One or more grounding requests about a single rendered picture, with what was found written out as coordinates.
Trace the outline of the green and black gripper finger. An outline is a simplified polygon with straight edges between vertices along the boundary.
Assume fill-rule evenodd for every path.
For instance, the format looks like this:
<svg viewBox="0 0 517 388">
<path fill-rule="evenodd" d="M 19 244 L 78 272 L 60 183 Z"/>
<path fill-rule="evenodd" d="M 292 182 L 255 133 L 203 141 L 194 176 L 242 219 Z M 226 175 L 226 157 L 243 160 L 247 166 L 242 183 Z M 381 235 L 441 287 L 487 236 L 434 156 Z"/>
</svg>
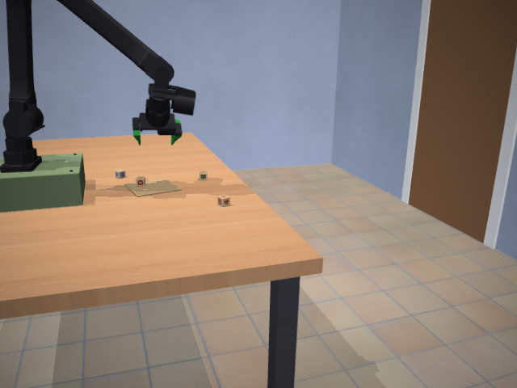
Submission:
<svg viewBox="0 0 517 388">
<path fill-rule="evenodd" d="M 139 146 L 141 145 L 141 132 L 140 130 L 133 130 L 133 136 L 138 141 Z"/>
<path fill-rule="evenodd" d="M 175 122 L 180 123 L 180 120 L 175 120 Z M 173 145 L 181 136 L 171 135 L 171 145 Z"/>
</svg>

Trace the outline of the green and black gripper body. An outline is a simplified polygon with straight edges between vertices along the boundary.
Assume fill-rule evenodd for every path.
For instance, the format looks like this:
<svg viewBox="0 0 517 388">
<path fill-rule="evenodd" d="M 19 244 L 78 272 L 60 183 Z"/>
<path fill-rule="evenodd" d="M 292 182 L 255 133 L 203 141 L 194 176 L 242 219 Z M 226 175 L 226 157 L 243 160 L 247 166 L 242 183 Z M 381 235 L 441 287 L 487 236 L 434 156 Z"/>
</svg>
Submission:
<svg viewBox="0 0 517 388">
<path fill-rule="evenodd" d="M 174 113 L 170 114 L 168 120 L 169 110 L 167 112 L 157 114 L 149 109 L 148 120 L 146 120 L 145 113 L 140 113 L 139 117 L 132 118 L 133 130 L 157 130 L 158 135 L 182 135 L 181 123 L 175 124 Z M 177 127 L 177 128 L 176 128 Z"/>
</svg>

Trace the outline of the beige flat mat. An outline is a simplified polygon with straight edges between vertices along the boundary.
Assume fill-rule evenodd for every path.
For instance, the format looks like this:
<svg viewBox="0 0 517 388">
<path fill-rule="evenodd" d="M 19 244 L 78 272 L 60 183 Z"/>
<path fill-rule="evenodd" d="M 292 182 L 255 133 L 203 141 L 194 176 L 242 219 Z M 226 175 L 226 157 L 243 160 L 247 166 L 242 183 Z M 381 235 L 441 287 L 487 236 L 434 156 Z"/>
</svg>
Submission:
<svg viewBox="0 0 517 388">
<path fill-rule="evenodd" d="M 137 187 L 135 183 L 124 184 L 136 197 L 150 196 L 156 194 L 162 194 L 167 192 L 182 191 L 180 187 L 169 181 L 167 178 L 164 179 L 153 179 L 146 180 L 144 187 Z"/>
</svg>

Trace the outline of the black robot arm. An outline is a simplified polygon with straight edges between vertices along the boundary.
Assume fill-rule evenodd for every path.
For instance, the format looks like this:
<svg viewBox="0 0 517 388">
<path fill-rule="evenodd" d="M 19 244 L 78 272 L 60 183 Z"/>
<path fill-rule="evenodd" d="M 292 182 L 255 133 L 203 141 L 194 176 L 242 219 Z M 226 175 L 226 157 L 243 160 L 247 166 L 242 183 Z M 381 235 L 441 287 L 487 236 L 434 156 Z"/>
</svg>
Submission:
<svg viewBox="0 0 517 388">
<path fill-rule="evenodd" d="M 149 90 L 152 89 L 149 92 L 149 100 L 146 100 L 146 120 L 149 109 L 157 114 L 168 110 L 170 113 L 170 100 L 173 112 L 193 116 L 196 93 L 193 90 L 169 85 L 174 77 L 171 64 L 162 57 L 159 58 L 151 48 L 92 0 L 57 1 L 154 80 L 154 85 L 149 83 Z M 29 172 L 34 171 L 42 163 L 42 158 L 37 156 L 29 135 L 45 127 L 43 113 L 36 105 L 34 89 L 32 0 L 6 0 L 6 18 L 10 93 L 9 112 L 3 118 L 3 127 L 8 151 L 3 152 L 4 163 L 0 166 L 0 171 Z"/>
</svg>

